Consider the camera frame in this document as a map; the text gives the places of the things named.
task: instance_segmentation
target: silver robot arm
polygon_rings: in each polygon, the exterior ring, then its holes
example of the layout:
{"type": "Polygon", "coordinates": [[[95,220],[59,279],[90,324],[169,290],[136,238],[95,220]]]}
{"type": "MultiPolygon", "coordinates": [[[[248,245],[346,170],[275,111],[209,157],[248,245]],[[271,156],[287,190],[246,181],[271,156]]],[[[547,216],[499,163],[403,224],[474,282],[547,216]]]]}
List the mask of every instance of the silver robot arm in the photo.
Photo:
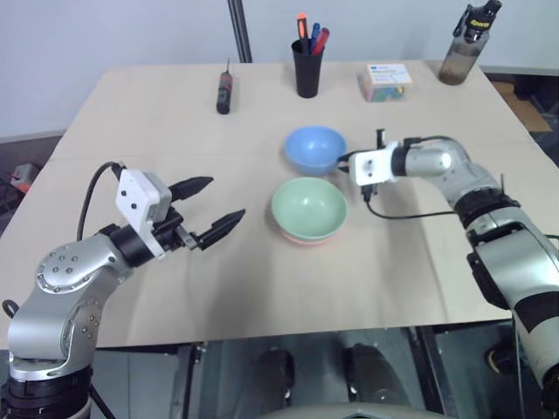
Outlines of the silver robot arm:
{"type": "Polygon", "coordinates": [[[479,288],[512,312],[542,403],[559,410],[559,251],[520,204],[448,137],[406,139],[342,159],[369,199],[373,185],[397,176],[421,177],[442,192],[473,248],[467,261],[479,288]]]}
{"type": "Polygon", "coordinates": [[[6,417],[89,417],[91,364],[108,297],[135,267],[181,247],[204,250],[243,217],[244,210],[224,216],[200,236],[183,228],[171,203],[211,181],[197,177],[167,188],[152,173],[124,169],[116,204],[129,225],[109,225],[41,261],[35,288],[10,324],[10,378],[2,388],[6,417]]]}

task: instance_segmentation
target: wooden table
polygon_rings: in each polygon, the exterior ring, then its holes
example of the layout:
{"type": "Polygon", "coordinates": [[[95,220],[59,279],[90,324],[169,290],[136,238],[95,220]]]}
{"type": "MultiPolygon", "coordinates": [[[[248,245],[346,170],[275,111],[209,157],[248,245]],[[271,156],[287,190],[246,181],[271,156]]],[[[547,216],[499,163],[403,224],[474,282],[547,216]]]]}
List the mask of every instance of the wooden table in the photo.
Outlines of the wooden table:
{"type": "MultiPolygon", "coordinates": [[[[207,251],[179,250],[138,269],[107,302],[101,347],[506,318],[507,312],[483,301],[470,277],[467,243],[453,218],[375,218],[342,173],[326,176],[350,205],[348,221],[330,243],[287,242],[270,216],[273,191],[298,175],[281,156],[291,131],[327,125],[357,149],[370,148],[375,129],[384,127],[389,141],[455,137],[497,175],[507,173],[511,195],[525,203],[536,224],[559,231],[559,222],[546,212],[559,202],[551,189],[559,172],[480,70],[463,86],[449,87],[426,63],[406,65],[413,91],[403,101],[380,104],[361,97],[355,77],[362,64],[324,63],[320,92],[312,100],[296,95],[290,65],[236,65],[227,116],[215,111],[218,65],[109,72],[0,239],[3,297],[26,299],[41,257],[74,239],[91,174],[102,162],[116,160],[155,171],[169,184],[213,176],[199,196],[176,206],[188,229],[203,231],[233,210],[247,213],[207,251]],[[547,194],[535,191],[536,182],[548,185],[547,194]]],[[[123,224],[115,191],[114,178],[103,177],[86,235],[123,224]]],[[[378,199],[386,212],[445,208],[421,180],[403,179],[383,188],[378,199]]],[[[7,346],[8,325],[0,316],[0,347],[7,346]]]]}

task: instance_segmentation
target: pen holder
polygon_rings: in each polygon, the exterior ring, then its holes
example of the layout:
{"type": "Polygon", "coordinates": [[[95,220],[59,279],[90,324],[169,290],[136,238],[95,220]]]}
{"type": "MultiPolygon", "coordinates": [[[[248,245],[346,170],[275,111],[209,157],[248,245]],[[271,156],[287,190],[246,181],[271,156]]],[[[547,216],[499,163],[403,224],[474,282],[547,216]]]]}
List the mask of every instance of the pen holder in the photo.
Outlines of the pen holder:
{"type": "Polygon", "coordinates": [[[313,98],[318,93],[318,82],[321,78],[321,62],[324,48],[318,55],[303,54],[300,41],[291,44],[295,61],[295,80],[297,94],[301,98],[313,98]]]}

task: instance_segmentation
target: label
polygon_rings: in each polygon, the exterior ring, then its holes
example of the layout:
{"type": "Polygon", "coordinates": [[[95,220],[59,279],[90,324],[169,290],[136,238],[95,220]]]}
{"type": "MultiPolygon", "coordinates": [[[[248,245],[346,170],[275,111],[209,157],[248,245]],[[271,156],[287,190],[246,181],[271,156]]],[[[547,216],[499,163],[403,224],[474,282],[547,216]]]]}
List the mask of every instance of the label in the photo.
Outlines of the label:
{"type": "Polygon", "coordinates": [[[404,64],[369,64],[367,67],[376,85],[405,85],[413,82],[404,64]]]}

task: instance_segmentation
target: white wall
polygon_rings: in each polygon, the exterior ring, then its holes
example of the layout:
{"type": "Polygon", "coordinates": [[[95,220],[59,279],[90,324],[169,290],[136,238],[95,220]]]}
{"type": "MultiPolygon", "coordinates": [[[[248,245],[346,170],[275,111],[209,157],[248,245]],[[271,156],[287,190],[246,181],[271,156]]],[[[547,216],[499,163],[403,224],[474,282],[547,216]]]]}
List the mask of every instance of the white wall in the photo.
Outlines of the white wall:
{"type": "MultiPolygon", "coordinates": [[[[501,0],[480,64],[509,72],[559,72],[559,1],[501,0]]],[[[482,5],[486,0],[470,0],[482,5]]],[[[329,61],[442,59],[468,0],[244,0],[255,62],[291,59],[296,15],[319,21],[329,61]]]]}
{"type": "Polygon", "coordinates": [[[66,129],[109,68],[227,57],[225,0],[0,0],[0,142],[66,129]]]}

